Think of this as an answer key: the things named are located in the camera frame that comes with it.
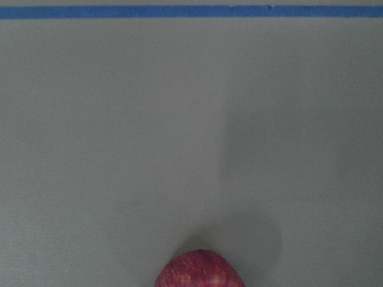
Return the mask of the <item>lone red yellow apple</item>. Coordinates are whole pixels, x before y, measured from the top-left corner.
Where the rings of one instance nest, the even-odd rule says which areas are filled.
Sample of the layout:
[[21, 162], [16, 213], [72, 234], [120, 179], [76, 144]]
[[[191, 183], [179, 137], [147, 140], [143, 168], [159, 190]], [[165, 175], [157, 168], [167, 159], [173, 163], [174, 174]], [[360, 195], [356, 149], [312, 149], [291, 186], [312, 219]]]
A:
[[198, 249], [170, 260], [155, 286], [245, 286], [228, 261], [216, 252]]

